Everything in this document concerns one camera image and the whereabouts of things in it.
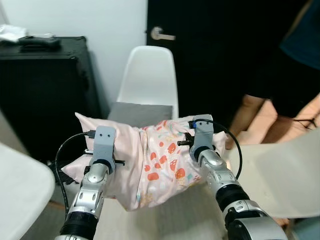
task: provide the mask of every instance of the black device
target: black device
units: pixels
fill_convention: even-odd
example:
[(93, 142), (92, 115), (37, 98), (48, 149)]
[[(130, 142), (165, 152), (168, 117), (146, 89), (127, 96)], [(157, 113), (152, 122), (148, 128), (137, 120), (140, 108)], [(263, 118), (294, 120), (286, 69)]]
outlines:
[[(101, 118), (86, 38), (1, 42), (0, 109), (30, 155), (53, 162), (61, 143), (82, 131), (75, 112)], [(85, 146), (77, 139), (60, 159), (73, 161)]]

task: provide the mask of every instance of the white chair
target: white chair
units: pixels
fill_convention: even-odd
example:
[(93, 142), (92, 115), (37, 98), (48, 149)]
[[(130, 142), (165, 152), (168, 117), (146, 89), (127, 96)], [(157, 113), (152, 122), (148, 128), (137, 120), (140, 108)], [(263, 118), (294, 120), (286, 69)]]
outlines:
[[(239, 182), (249, 197), (276, 218), (320, 215), (320, 128), (283, 143), (244, 145)], [(234, 148), (231, 169), (238, 171)]]
[(172, 106), (179, 117), (174, 58), (158, 46), (135, 47), (129, 56), (117, 102)]

